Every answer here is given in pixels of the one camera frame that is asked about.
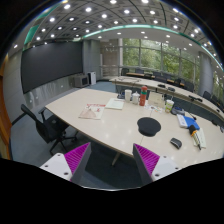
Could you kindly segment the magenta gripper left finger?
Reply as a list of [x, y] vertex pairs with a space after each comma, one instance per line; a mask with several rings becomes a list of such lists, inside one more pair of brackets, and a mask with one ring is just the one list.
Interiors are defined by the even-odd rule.
[[91, 154], [91, 143], [83, 144], [66, 154], [56, 153], [41, 169], [78, 184]]

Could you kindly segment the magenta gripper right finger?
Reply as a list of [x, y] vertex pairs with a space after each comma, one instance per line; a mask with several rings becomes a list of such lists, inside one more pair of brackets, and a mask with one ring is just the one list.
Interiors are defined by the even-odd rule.
[[144, 185], [180, 170], [180, 167], [169, 157], [159, 156], [136, 143], [133, 144], [133, 156]]

